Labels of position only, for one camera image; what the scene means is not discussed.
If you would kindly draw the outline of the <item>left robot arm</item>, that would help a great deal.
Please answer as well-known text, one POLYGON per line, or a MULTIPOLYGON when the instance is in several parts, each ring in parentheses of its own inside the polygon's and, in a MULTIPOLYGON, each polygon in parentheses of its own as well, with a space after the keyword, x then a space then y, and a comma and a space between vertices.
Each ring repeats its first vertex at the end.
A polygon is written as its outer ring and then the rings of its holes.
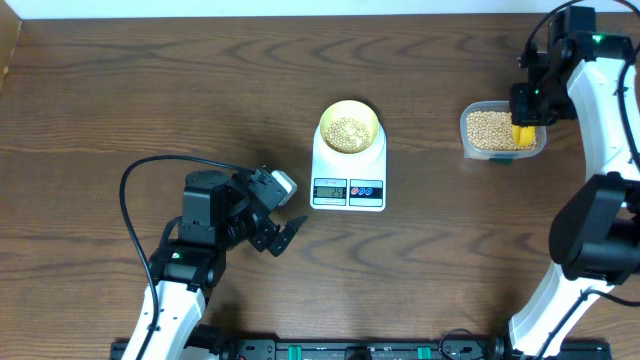
POLYGON ((305 217, 280 226, 270 215, 296 190, 284 172, 266 168, 188 174, 182 214, 167 223, 151 255, 151 283, 124 358, 179 358, 225 271, 227 252, 243 241, 273 256, 288 247, 305 217))

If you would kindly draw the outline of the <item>yellow plastic scoop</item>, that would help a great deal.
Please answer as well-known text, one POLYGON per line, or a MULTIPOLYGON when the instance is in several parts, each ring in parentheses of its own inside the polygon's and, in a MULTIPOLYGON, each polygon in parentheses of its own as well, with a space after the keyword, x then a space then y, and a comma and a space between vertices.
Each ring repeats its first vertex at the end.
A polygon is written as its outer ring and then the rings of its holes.
POLYGON ((536 128, 534 126, 512 126, 512 140, 516 147, 529 147, 536 140, 536 128))

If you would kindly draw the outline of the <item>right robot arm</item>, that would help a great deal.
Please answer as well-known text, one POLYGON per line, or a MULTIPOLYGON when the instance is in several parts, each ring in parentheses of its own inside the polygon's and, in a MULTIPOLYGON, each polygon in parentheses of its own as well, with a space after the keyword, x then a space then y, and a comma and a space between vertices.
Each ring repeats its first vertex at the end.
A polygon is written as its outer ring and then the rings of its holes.
POLYGON ((639 47, 626 35, 602 33, 596 12, 577 1, 551 10, 547 48, 527 39, 519 66, 527 80, 510 90, 513 125, 578 122, 585 183, 555 216, 551 264, 507 338, 490 359, 553 359, 573 326, 599 299, 636 308, 612 295, 639 271, 639 109, 635 63, 639 47))

